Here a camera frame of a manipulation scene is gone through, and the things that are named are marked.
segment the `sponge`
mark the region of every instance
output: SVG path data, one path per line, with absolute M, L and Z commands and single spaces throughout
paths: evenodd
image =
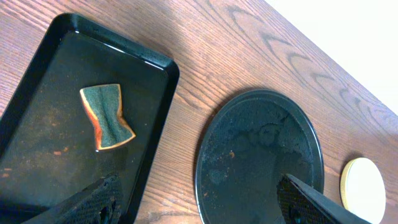
M 80 96 L 94 127 L 97 151 L 114 149 L 136 137 L 123 118 L 119 84 L 82 88 Z

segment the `round metal pan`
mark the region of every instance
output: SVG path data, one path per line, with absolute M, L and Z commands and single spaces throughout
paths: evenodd
M 323 193 L 315 130 L 292 100 L 270 90 L 243 93 L 211 122 L 196 169 L 203 223 L 284 223 L 277 202 L 282 174 Z

